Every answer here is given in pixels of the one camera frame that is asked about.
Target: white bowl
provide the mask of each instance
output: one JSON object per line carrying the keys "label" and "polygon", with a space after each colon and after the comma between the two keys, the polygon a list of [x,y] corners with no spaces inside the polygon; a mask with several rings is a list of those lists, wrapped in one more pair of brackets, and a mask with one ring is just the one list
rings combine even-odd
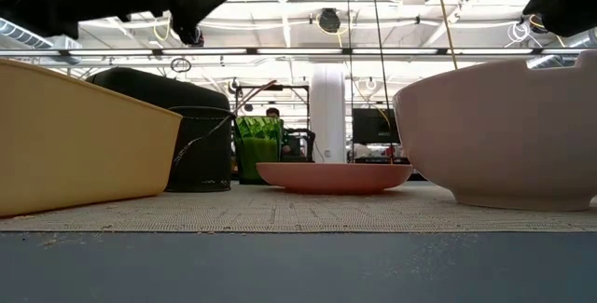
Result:
{"label": "white bowl", "polygon": [[597,51],[576,67],[493,62],[394,98],[410,162],[462,203],[579,211],[597,195]]}

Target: white pillar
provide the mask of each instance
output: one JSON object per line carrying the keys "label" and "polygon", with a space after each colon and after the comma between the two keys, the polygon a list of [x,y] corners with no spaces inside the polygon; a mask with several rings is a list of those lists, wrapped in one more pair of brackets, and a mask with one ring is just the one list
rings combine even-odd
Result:
{"label": "white pillar", "polygon": [[314,66],[309,103],[312,131],[317,144],[313,150],[315,162],[346,162],[344,86],[344,67],[341,64]]}

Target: yellow plastic bin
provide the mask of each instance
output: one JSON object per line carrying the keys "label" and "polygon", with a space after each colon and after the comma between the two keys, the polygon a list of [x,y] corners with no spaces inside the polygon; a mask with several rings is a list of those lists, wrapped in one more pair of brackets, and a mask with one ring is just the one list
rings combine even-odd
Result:
{"label": "yellow plastic bin", "polygon": [[0,60],[0,216],[157,195],[182,117]]}

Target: black wire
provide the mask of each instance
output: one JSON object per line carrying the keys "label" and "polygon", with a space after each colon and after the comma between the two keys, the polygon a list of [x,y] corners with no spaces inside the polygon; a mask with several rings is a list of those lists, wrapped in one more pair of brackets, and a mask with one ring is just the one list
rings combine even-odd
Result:
{"label": "black wire", "polygon": [[[388,119],[390,116],[390,98],[388,96],[388,83],[385,77],[385,61],[383,57],[383,42],[382,42],[382,28],[380,26],[380,13],[377,8],[377,0],[373,0],[373,5],[375,6],[375,21],[377,22],[377,36],[380,39],[380,56],[382,57],[382,74],[383,74],[383,89],[385,90],[385,105],[387,107],[387,116]],[[392,123],[390,123],[390,132],[392,132]],[[390,159],[394,159],[394,143],[390,142],[390,154],[392,155]]]}
{"label": "black wire", "polygon": [[353,79],[353,31],[351,29],[351,16],[353,14],[351,13],[351,0],[348,0],[348,48],[351,49],[351,52],[348,54],[348,59],[349,62],[351,64],[351,116],[353,117],[353,140],[352,140],[352,146],[353,146],[353,156],[351,157],[353,163],[355,163],[355,158],[354,158],[354,79]]}

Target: woven mat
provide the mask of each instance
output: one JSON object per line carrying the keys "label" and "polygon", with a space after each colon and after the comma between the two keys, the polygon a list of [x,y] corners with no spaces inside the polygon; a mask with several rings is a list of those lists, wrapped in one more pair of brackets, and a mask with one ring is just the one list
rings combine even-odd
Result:
{"label": "woven mat", "polygon": [[234,186],[224,193],[164,193],[4,219],[0,231],[595,232],[597,201],[586,212],[548,213],[460,205],[449,191],[420,183],[367,197]]}

